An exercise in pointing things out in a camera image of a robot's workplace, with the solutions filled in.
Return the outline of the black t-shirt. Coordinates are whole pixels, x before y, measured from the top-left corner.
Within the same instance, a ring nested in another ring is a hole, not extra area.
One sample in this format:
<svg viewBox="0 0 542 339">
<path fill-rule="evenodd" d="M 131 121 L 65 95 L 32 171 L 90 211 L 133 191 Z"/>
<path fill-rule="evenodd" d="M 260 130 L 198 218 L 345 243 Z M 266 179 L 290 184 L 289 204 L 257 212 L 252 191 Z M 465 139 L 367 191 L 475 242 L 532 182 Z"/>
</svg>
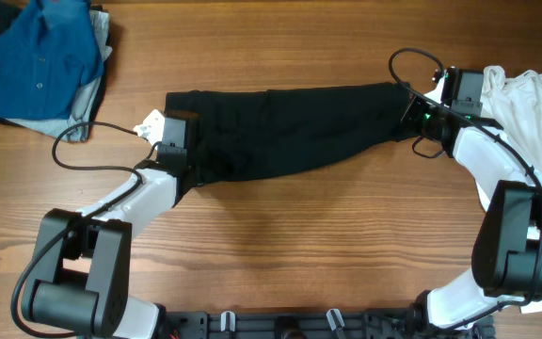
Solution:
<svg viewBox="0 0 542 339">
<path fill-rule="evenodd" d="M 170 92 L 168 110 L 198 114 L 199 182 L 269 179 L 328 166 L 411 134 L 409 93 L 393 83 L 258 92 Z"/>
</svg>

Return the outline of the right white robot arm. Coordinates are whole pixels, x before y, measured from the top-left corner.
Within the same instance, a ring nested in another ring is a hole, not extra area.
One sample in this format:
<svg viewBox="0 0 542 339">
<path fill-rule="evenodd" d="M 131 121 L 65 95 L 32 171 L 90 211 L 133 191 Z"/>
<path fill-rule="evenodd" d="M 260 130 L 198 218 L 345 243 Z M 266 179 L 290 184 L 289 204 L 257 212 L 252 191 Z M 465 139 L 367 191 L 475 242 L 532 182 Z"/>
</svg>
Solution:
<svg viewBox="0 0 542 339">
<path fill-rule="evenodd" d="M 440 69 L 436 88 L 414 94 L 402 118 L 472 174 L 486 211 L 470 268 L 418 297 L 409 311 L 410 332 L 469 331 L 510 306 L 542 312 L 542 174 L 500 121 L 482 116 L 485 79 L 480 72 Z"/>
</svg>

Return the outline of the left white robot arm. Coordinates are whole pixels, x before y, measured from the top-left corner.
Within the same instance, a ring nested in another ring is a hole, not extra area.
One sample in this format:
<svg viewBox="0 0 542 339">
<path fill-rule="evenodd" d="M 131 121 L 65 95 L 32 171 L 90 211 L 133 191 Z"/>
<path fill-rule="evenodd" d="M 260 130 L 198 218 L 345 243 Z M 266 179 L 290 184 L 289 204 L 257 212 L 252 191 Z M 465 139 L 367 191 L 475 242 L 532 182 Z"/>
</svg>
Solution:
<svg viewBox="0 0 542 339">
<path fill-rule="evenodd" d="M 41 220 L 31 261 L 16 282 L 11 318 L 55 327 L 56 338 L 170 338 L 164 306 L 129 294 L 132 241 L 197 185 L 199 117 L 154 110 L 132 135 L 151 144 L 129 180 L 75 212 L 53 209 Z"/>
</svg>

